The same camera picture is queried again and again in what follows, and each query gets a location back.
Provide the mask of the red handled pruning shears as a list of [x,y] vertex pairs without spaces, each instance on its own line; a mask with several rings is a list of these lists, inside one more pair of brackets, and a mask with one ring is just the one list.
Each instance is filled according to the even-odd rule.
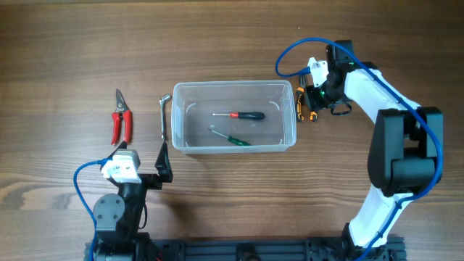
[[116,108],[115,111],[112,113],[112,121],[113,121],[113,130],[112,130],[112,140],[111,145],[116,144],[120,139],[120,131],[122,128],[122,124],[124,124],[124,136],[123,140],[126,143],[129,143],[132,138],[132,130],[133,130],[133,115],[130,111],[128,105],[126,104],[122,92],[120,89],[116,89],[115,91],[115,98],[116,98]]

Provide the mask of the orange black pliers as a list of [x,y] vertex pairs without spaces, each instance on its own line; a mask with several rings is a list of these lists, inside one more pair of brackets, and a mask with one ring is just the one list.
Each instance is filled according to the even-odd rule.
[[296,90],[296,103],[295,103],[295,111],[296,111],[296,119],[297,122],[302,122],[304,120],[304,116],[302,115],[302,105],[303,105],[303,98],[305,98],[305,90],[307,87],[307,79],[306,75],[299,76],[299,87]]

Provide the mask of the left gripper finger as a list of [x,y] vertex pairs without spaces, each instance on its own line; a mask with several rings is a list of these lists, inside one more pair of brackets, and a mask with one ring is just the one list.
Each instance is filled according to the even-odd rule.
[[119,150],[119,149],[127,149],[128,143],[126,141],[122,141],[119,146],[108,156],[109,158],[113,158],[114,154]]
[[159,154],[158,154],[158,157],[157,157],[157,160],[154,166],[157,169],[158,175],[160,177],[172,177],[173,176],[172,168],[170,166],[168,147],[167,147],[166,141],[162,143],[161,149],[159,151]]

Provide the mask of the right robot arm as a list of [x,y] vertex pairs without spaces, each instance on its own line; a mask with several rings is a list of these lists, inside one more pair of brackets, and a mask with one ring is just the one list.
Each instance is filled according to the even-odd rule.
[[356,103],[373,121],[368,153],[368,195],[342,232],[335,254],[339,260],[386,258],[387,236],[409,203],[425,196],[441,179],[444,164],[443,115],[422,107],[392,87],[377,67],[361,62],[351,40],[326,41],[326,60],[312,58],[305,72],[310,119],[318,112]]

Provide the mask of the black red screwdriver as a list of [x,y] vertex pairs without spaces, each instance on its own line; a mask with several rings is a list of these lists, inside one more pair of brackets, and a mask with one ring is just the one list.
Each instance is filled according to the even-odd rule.
[[213,113],[213,116],[226,116],[236,119],[245,120],[264,120],[265,114],[263,112],[230,112],[228,114]]

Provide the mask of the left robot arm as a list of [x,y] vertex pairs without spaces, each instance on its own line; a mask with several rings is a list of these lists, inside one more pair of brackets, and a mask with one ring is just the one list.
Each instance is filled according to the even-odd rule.
[[90,211],[95,234],[87,243],[85,260],[161,260],[148,233],[146,193],[160,190],[173,181],[173,172],[164,142],[154,164],[155,174],[140,174],[138,152],[122,142],[108,158],[98,162],[105,179],[117,187],[116,194],[102,196]]

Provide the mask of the green handled screwdriver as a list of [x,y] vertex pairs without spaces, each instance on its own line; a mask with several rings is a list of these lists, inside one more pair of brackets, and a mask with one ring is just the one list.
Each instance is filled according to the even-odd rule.
[[216,130],[212,130],[212,129],[210,129],[210,128],[208,128],[208,130],[209,130],[210,132],[214,133],[214,134],[217,134],[217,135],[219,135],[219,136],[225,138],[228,142],[230,142],[230,143],[232,143],[232,144],[235,144],[235,145],[237,145],[237,146],[250,146],[249,143],[247,143],[247,142],[245,142],[245,141],[242,141],[242,140],[240,140],[240,139],[238,139],[238,138],[234,138],[233,136],[227,136],[227,135],[225,135],[225,134],[219,133],[219,132],[217,132]]

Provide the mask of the silver socket wrench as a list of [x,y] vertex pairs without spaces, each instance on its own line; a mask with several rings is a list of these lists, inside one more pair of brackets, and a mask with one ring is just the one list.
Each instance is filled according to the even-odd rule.
[[161,117],[161,137],[163,141],[166,141],[166,120],[165,120],[165,104],[171,100],[172,96],[170,94],[165,94],[159,99],[160,105],[160,117]]

